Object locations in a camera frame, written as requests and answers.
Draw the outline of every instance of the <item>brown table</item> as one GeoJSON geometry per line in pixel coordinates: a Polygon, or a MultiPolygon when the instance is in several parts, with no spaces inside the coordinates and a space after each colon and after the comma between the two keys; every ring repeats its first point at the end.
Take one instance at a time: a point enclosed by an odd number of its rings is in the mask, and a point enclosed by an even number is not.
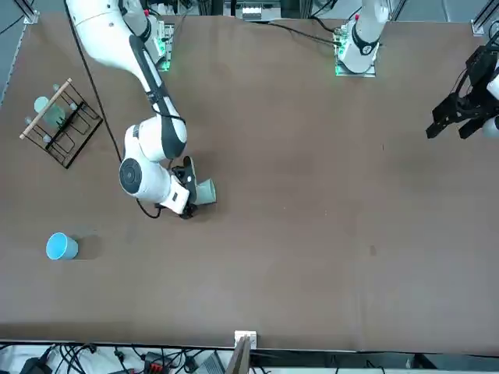
{"type": "MultiPolygon", "coordinates": [[[[188,17],[178,36],[165,81],[219,202],[153,221],[104,126],[68,171],[19,140],[68,76],[95,105],[65,18],[28,29],[0,114],[0,336],[497,351],[499,146],[424,132],[480,42],[469,25],[388,24],[376,79],[335,77],[328,47],[272,26],[188,17]],[[55,231],[80,239],[78,260],[46,258],[55,231]]],[[[121,145],[147,100],[90,67],[121,145]]]]}

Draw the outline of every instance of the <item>blue cup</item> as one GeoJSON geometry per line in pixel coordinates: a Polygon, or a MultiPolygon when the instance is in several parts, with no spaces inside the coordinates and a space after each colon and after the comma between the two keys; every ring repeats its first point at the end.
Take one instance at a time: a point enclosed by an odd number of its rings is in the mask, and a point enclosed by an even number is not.
{"type": "Polygon", "coordinates": [[[48,239],[45,251],[49,259],[74,259],[78,243],[68,235],[56,232],[48,239]]]}

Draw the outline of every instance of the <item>cable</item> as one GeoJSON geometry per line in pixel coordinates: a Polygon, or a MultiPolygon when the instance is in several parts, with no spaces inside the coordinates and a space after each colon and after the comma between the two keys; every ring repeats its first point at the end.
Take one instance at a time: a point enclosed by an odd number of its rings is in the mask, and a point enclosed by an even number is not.
{"type": "Polygon", "coordinates": [[[135,354],[136,354],[137,356],[139,356],[139,358],[140,358],[142,361],[146,361],[146,355],[141,355],[139,352],[137,352],[137,349],[135,349],[135,347],[134,347],[134,346],[131,346],[131,347],[132,347],[133,351],[135,352],[135,354]]]}
{"type": "MultiPolygon", "coordinates": [[[[73,354],[73,356],[72,356],[72,357],[71,357],[71,359],[69,360],[68,369],[66,370],[66,374],[69,374],[69,372],[71,371],[71,368],[73,368],[73,362],[74,362],[75,360],[77,360],[77,359],[78,359],[78,355],[81,353],[81,351],[83,351],[84,349],[89,349],[89,348],[90,348],[90,345],[89,345],[89,344],[84,344],[84,345],[82,345],[79,349],[77,349],[77,350],[75,351],[75,353],[73,354]]],[[[81,369],[77,370],[77,372],[80,372],[80,370],[81,370],[81,372],[82,372],[83,374],[86,374],[86,373],[85,373],[85,371],[83,370],[83,368],[81,368],[81,369]]]]}
{"type": "Polygon", "coordinates": [[[379,365],[379,366],[375,366],[370,360],[366,360],[366,367],[367,368],[373,368],[373,369],[381,369],[381,371],[383,372],[383,374],[386,374],[384,372],[384,367],[379,365]]]}
{"type": "Polygon", "coordinates": [[[165,352],[163,351],[163,347],[161,347],[161,364],[163,370],[165,370],[165,352]]]}
{"type": "Polygon", "coordinates": [[[75,355],[75,348],[74,347],[71,347],[71,352],[73,352],[73,354],[74,354],[76,366],[78,366],[78,369],[80,369],[81,372],[85,373],[85,370],[83,370],[83,366],[81,365],[81,362],[80,362],[80,359],[78,358],[78,355],[75,355]]]}
{"type": "Polygon", "coordinates": [[[24,18],[24,16],[21,16],[18,19],[16,19],[14,22],[12,22],[10,25],[8,25],[5,29],[3,29],[2,31],[0,31],[0,35],[2,35],[3,33],[7,32],[8,30],[10,30],[12,27],[14,27],[23,18],[24,18]]]}
{"type": "Polygon", "coordinates": [[[108,134],[109,134],[109,137],[111,138],[112,144],[115,148],[116,155],[118,156],[118,160],[121,163],[122,156],[119,153],[118,144],[116,143],[115,136],[112,134],[111,128],[109,127],[108,119],[106,117],[106,114],[104,113],[104,108],[102,107],[101,98],[99,97],[99,93],[97,92],[97,88],[96,88],[95,83],[94,83],[94,78],[92,77],[92,74],[90,74],[90,69],[88,68],[87,60],[85,59],[85,55],[83,54],[83,51],[81,49],[80,42],[78,41],[75,27],[73,26],[73,22],[71,20],[71,15],[69,14],[67,0],[64,0],[64,8],[65,8],[65,14],[68,17],[69,26],[71,27],[71,33],[73,34],[73,39],[75,40],[76,47],[78,48],[78,52],[80,53],[80,57],[83,61],[83,66],[85,67],[85,70],[87,71],[88,79],[90,81],[92,89],[94,90],[94,94],[95,94],[95,97],[97,98],[97,103],[99,104],[99,108],[101,109],[102,118],[104,119],[104,124],[106,125],[106,129],[108,130],[108,134]]]}
{"type": "Polygon", "coordinates": [[[76,372],[78,372],[79,374],[83,374],[83,372],[82,372],[80,369],[78,369],[77,367],[72,367],[72,364],[70,363],[69,359],[67,359],[67,358],[66,358],[66,356],[70,355],[72,352],[71,352],[71,350],[70,350],[70,349],[68,349],[66,346],[64,346],[64,348],[66,349],[65,354],[63,354],[63,353],[62,353],[62,345],[60,345],[60,346],[59,346],[59,353],[60,353],[60,354],[61,354],[61,356],[62,356],[62,360],[63,360],[66,364],[68,364],[68,368],[74,369],[74,370],[75,370],[76,372]]]}
{"type": "Polygon", "coordinates": [[[278,23],[270,23],[270,22],[259,22],[260,24],[263,24],[263,25],[270,25],[270,26],[276,26],[276,27],[281,27],[282,29],[284,30],[287,30],[287,31],[291,31],[293,33],[297,33],[299,35],[303,35],[304,37],[308,37],[310,39],[313,39],[315,41],[320,41],[322,43],[325,43],[325,44],[329,44],[329,45],[338,45],[340,46],[341,43],[337,42],[337,41],[332,41],[332,40],[329,40],[329,39],[324,39],[322,37],[316,37],[316,36],[313,36],[313,35],[310,35],[310,34],[307,34],[307,33],[304,33],[300,30],[296,30],[296,29],[292,29],[291,27],[287,27],[287,26],[284,26],[284,25],[280,25],[278,23]]]}
{"type": "Polygon", "coordinates": [[[334,34],[334,32],[338,29],[337,27],[335,27],[334,29],[330,29],[329,27],[324,25],[324,22],[322,22],[322,19],[317,18],[315,16],[310,16],[310,19],[317,21],[323,29],[325,29],[326,31],[329,31],[330,33],[334,34]]]}
{"type": "Polygon", "coordinates": [[[336,5],[336,3],[338,2],[338,0],[329,0],[327,2],[324,3],[324,5],[322,5],[319,10],[317,10],[312,16],[310,16],[310,18],[316,16],[322,9],[324,9],[325,7],[327,7],[328,5],[331,5],[331,9],[333,9],[333,7],[336,5]]]}
{"type": "Polygon", "coordinates": [[[61,368],[61,365],[63,362],[66,361],[66,356],[68,355],[69,352],[66,352],[64,355],[62,354],[62,346],[59,346],[59,352],[61,352],[61,361],[59,362],[59,365],[57,365],[57,368],[55,369],[54,371],[54,374],[57,374],[57,372],[59,371],[59,369],[61,368]]]}
{"type": "Polygon", "coordinates": [[[115,347],[115,356],[119,361],[119,364],[122,366],[124,372],[130,372],[126,367],[125,364],[123,364],[123,361],[125,361],[125,355],[123,352],[118,351],[118,348],[115,347]]]}
{"type": "Polygon", "coordinates": [[[352,14],[350,15],[350,17],[348,18],[348,21],[349,21],[349,20],[351,20],[351,19],[352,19],[352,17],[360,11],[360,9],[362,9],[362,6],[360,6],[360,7],[359,7],[359,8],[358,8],[358,9],[357,9],[354,13],[352,13],[352,14]]]}

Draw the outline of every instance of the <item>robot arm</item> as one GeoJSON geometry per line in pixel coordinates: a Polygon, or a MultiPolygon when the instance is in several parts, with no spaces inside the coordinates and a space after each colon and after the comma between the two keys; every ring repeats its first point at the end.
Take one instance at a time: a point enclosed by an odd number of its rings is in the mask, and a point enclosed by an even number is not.
{"type": "MultiPolygon", "coordinates": [[[[147,32],[150,22],[143,12],[131,12],[132,28],[140,36],[135,35],[123,19],[123,13],[128,11],[119,8],[120,1],[68,0],[68,8],[87,53],[106,66],[136,76],[156,113],[126,131],[125,156],[119,169],[123,189],[137,199],[159,203],[182,214],[189,190],[159,161],[173,160],[183,152],[186,124],[179,117],[144,43],[150,37],[147,32]]],[[[128,9],[134,9],[136,0],[125,1],[128,9]]]]}
{"type": "Polygon", "coordinates": [[[467,139],[482,129],[489,137],[499,136],[499,48],[496,33],[487,45],[479,46],[466,61],[466,67],[456,89],[433,109],[433,123],[426,129],[426,136],[438,136],[448,125],[466,121],[459,128],[459,135],[467,139]],[[459,96],[465,81],[469,79],[469,89],[459,96]]]}
{"type": "Polygon", "coordinates": [[[361,74],[371,67],[388,17],[387,0],[362,1],[359,18],[347,23],[348,39],[338,55],[348,70],[361,74]]]}

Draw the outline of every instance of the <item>wooden rod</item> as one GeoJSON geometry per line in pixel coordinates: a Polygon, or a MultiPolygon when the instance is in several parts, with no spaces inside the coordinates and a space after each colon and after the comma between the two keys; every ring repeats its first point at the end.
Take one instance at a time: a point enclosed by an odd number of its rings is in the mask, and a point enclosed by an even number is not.
{"type": "Polygon", "coordinates": [[[61,96],[62,92],[64,92],[64,90],[66,88],[68,88],[69,84],[72,82],[73,80],[71,78],[68,78],[68,80],[66,80],[64,82],[64,84],[62,86],[59,87],[59,89],[57,90],[56,93],[54,93],[54,96],[52,96],[52,98],[48,101],[47,105],[45,105],[43,107],[43,109],[37,114],[37,116],[34,118],[33,121],[31,121],[31,123],[24,129],[24,131],[21,133],[21,135],[19,135],[19,138],[20,139],[24,139],[28,133],[31,131],[31,129],[37,125],[38,121],[40,121],[40,118],[43,117],[43,115],[47,112],[47,110],[54,104],[54,102],[57,100],[57,98],[59,96],[61,96]]]}

